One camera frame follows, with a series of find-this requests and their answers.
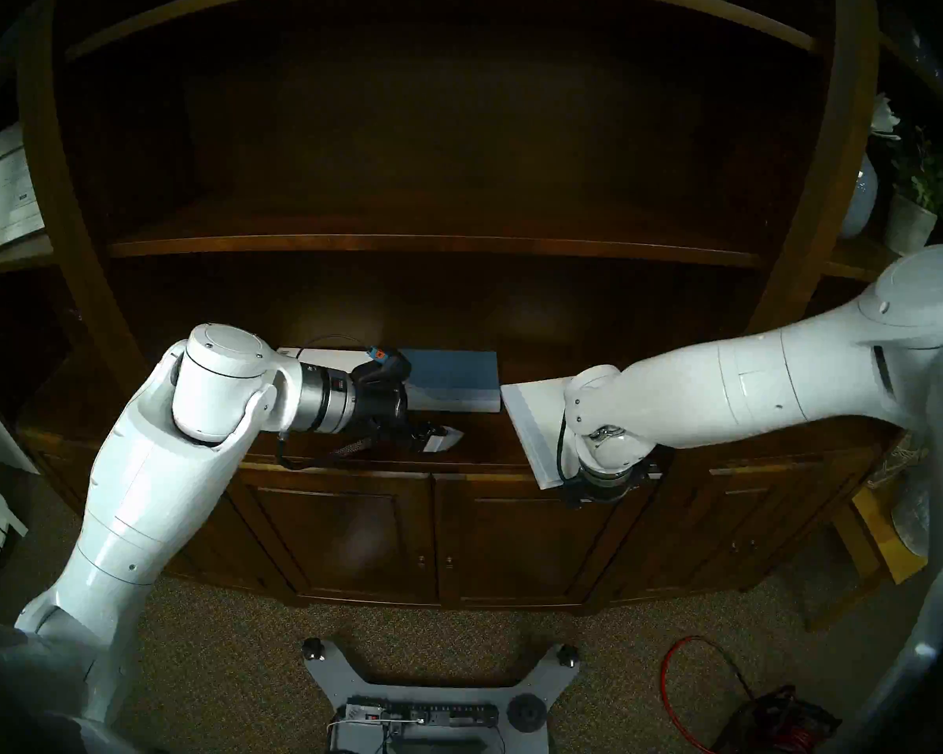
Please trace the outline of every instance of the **white pot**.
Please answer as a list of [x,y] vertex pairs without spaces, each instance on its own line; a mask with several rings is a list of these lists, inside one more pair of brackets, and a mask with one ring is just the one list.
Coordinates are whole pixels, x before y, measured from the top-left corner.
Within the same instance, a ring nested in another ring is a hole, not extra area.
[[884,242],[894,253],[902,256],[915,253],[925,247],[937,216],[910,199],[895,194],[891,200],[891,213],[887,219]]

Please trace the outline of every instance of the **red cord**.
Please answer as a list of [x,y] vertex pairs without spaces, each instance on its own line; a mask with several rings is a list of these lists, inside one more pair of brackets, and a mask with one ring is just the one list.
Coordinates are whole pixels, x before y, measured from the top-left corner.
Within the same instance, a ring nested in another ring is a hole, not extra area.
[[710,641],[710,639],[706,639],[701,635],[688,635],[687,637],[683,637],[680,641],[676,642],[674,646],[671,646],[670,650],[668,650],[667,655],[664,657],[664,661],[660,664],[660,698],[664,701],[664,710],[667,711],[667,715],[671,717],[671,721],[674,723],[674,726],[678,728],[678,732],[685,736],[686,741],[695,746],[695,748],[697,748],[699,751],[704,752],[704,754],[717,754],[717,752],[713,751],[708,746],[703,746],[702,743],[699,742],[698,738],[685,729],[685,725],[681,723],[678,715],[674,712],[674,709],[671,708],[671,701],[668,700],[667,697],[667,668],[671,663],[671,657],[674,657],[674,652],[676,652],[681,646],[683,646],[685,643],[690,643],[691,641],[703,641],[720,652],[721,655],[723,655],[723,659],[726,659],[727,664],[730,666],[731,670],[734,671],[734,673],[737,675],[737,679],[741,682],[741,686],[744,686],[744,691],[747,693],[747,696],[751,700],[754,700],[754,695],[750,690],[750,687],[747,686],[747,682],[745,682],[743,675],[740,675],[740,671],[738,670],[737,664],[734,662],[734,660],[730,659],[730,655],[728,655],[728,653],[725,652],[723,648],[719,646],[719,644],[713,643],[713,641]]

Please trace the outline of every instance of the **white vase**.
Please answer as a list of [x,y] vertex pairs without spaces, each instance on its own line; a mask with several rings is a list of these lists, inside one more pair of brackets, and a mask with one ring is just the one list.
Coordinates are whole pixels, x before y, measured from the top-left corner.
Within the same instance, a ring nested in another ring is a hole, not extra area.
[[902,256],[915,253],[925,247],[937,216],[910,199],[895,194],[891,200],[891,212],[887,219],[884,242],[894,253]]
[[855,237],[866,226],[873,212],[873,204],[877,201],[877,171],[870,164],[870,157],[863,154],[863,166],[856,176],[856,189],[852,193],[852,201],[842,220],[842,231],[839,237]]

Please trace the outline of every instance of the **black cable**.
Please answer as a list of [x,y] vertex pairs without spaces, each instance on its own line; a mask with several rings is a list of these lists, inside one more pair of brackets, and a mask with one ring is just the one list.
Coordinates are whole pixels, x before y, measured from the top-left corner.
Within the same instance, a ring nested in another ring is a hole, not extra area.
[[283,446],[286,442],[286,438],[283,437],[282,434],[278,434],[276,435],[276,461],[287,470],[294,470],[295,472],[298,470],[308,470],[311,467],[334,467],[338,461],[342,461],[346,456],[373,447],[375,439],[376,438],[372,436],[361,437],[359,440],[354,440],[349,445],[337,448],[324,456],[314,456],[304,461],[290,461],[283,455]]
[[364,349],[370,348],[370,346],[368,346],[362,340],[357,340],[352,335],[342,335],[338,332],[332,332],[330,335],[319,335],[317,336],[317,338],[312,338],[308,340],[305,344],[303,344],[301,348],[306,348],[307,346],[310,346],[310,344],[312,343],[317,343],[317,341],[319,340],[328,340],[331,338],[342,338],[343,340],[352,340],[354,343],[356,343],[358,346],[361,346]]
[[566,434],[566,413],[562,414],[562,425],[559,427],[559,441],[555,445],[555,469],[559,472],[559,478],[562,483],[569,483],[569,479],[562,472],[562,438]]
[[495,730],[495,734],[500,736],[500,743],[503,744],[502,754],[507,754],[507,742],[503,739],[503,731],[500,729],[500,725],[495,725],[493,729]]
[[377,747],[374,754],[386,754],[384,747],[388,745],[388,725],[382,724],[381,729],[384,730],[384,738],[381,739],[381,745]]

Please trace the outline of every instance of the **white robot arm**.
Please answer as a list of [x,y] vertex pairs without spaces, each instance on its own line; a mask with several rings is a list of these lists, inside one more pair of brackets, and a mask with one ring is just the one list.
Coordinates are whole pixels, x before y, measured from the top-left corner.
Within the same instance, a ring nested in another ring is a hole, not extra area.
[[[372,356],[389,359],[380,349]],[[408,423],[407,363],[392,356],[403,363],[397,373],[383,375],[376,361],[346,373],[219,324],[167,351],[98,451],[66,568],[16,622],[72,652],[83,680],[73,715],[116,715],[152,584],[209,517],[259,431],[375,431],[432,451],[459,440],[449,427]]]
[[712,445],[836,415],[919,429],[942,347],[938,245],[899,259],[859,298],[815,318],[622,372],[584,370],[565,391],[562,463],[613,485],[658,443]]

